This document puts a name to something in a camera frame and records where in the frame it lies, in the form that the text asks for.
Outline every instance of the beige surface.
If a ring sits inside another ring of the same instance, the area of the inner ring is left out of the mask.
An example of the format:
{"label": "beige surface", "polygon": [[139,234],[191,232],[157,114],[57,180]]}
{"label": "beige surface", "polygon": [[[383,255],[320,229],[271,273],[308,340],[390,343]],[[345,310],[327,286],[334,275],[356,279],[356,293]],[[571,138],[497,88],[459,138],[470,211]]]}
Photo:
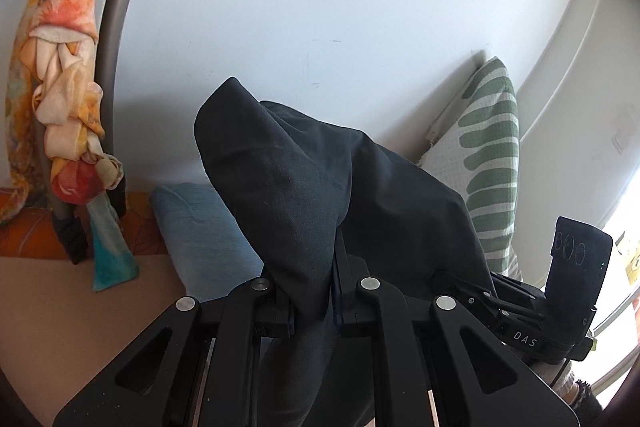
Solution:
{"label": "beige surface", "polygon": [[67,261],[0,257],[0,367],[45,427],[123,347],[184,295],[169,256],[136,259],[136,280],[92,293],[92,261],[73,266]]}

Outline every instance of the black cloth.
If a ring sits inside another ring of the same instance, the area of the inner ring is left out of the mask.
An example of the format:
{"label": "black cloth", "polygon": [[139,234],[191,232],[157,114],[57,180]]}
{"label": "black cloth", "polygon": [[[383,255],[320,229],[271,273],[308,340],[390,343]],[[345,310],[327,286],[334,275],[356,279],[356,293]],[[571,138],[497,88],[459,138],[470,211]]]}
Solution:
{"label": "black cloth", "polygon": [[460,195],[361,131],[258,103],[230,78],[194,134],[209,180],[298,311],[295,336],[262,363],[260,427],[354,427],[370,415],[370,370],[345,362],[361,366],[366,344],[343,344],[330,313],[338,225],[347,252],[405,295],[433,298],[437,270],[493,291]]}

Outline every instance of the black cable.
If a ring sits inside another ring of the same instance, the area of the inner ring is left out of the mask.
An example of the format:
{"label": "black cable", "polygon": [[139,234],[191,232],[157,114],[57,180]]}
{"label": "black cable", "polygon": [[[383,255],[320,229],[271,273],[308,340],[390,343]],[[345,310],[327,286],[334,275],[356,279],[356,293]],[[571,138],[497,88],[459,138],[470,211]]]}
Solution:
{"label": "black cable", "polygon": [[558,381],[558,378],[560,378],[560,375],[562,375],[562,372],[566,369],[567,365],[569,365],[569,359],[566,359],[564,361],[564,363],[562,364],[562,367],[560,368],[560,371],[558,371],[558,374],[553,379],[549,387],[553,388],[553,386],[555,386],[556,382]]}

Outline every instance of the green stripe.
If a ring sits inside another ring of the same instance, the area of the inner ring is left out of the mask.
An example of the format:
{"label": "green stripe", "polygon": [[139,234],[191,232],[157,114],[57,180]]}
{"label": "green stripe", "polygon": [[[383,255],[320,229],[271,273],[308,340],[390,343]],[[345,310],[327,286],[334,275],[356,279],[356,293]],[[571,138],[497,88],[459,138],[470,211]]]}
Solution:
{"label": "green stripe", "polygon": [[494,143],[482,147],[476,153],[465,158],[465,167],[470,171],[475,171],[483,163],[490,162],[491,160],[498,160],[500,158],[517,158],[518,157],[518,144],[514,142]]}
{"label": "green stripe", "polygon": [[495,60],[490,60],[488,63],[482,66],[482,68],[476,71],[476,74],[473,76],[471,82],[465,89],[465,92],[462,94],[462,100],[468,99],[478,88],[480,82],[482,82],[489,74],[493,73],[496,70],[499,70],[500,68],[506,69],[504,67],[504,64],[500,60],[498,60],[498,58],[496,58]]}
{"label": "green stripe", "polygon": [[508,226],[512,225],[514,216],[515,212],[512,210],[509,212],[495,212],[492,214],[472,217],[471,222],[474,224],[476,233],[491,232],[493,230],[506,229]]}
{"label": "green stripe", "polygon": [[511,94],[513,94],[513,87],[511,86],[511,81],[508,79],[508,77],[498,76],[493,80],[489,80],[489,82],[487,82],[486,84],[482,84],[482,87],[479,87],[471,97],[469,105],[485,96],[489,96],[490,94],[498,94],[499,92],[510,92]]}
{"label": "green stripe", "polygon": [[492,123],[484,129],[466,132],[460,137],[460,146],[465,149],[482,147],[485,143],[509,136],[518,137],[518,124],[512,120],[504,120]]}
{"label": "green stripe", "polygon": [[512,114],[516,118],[518,117],[518,106],[513,100],[502,100],[501,102],[494,103],[489,107],[481,107],[466,114],[458,121],[460,127],[467,127],[469,125],[475,125],[498,116],[499,114]]}
{"label": "green stripe", "polygon": [[500,259],[487,259],[486,265],[489,270],[492,272],[504,272],[509,267],[509,260],[506,257],[502,257]]}
{"label": "green stripe", "polygon": [[492,237],[491,239],[481,239],[482,251],[484,253],[497,252],[509,248],[511,234]]}
{"label": "green stripe", "polygon": [[466,201],[466,209],[471,212],[476,208],[489,206],[490,204],[515,203],[518,190],[515,187],[489,188],[481,190],[469,196]]}
{"label": "green stripe", "polygon": [[494,187],[494,185],[504,185],[513,183],[518,179],[518,172],[515,169],[499,167],[478,172],[466,186],[466,193],[472,194],[482,188]]}

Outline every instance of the wall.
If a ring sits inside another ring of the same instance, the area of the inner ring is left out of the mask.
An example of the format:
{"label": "wall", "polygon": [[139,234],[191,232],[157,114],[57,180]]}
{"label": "wall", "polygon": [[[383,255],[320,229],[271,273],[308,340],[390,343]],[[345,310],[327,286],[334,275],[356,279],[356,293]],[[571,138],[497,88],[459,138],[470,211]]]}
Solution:
{"label": "wall", "polygon": [[558,216],[604,225],[638,168],[639,80],[640,0],[600,0],[571,68],[521,140],[513,247],[527,282],[546,279]]}
{"label": "wall", "polygon": [[[363,129],[415,157],[428,124],[473,71],[472,57],[494,50],[519,87],[568,1],[131,0],[116,155],[132,186],[205,180],[193,118],[234,75],[257,98]],[[0,71],[23,2],[0,0]]]}

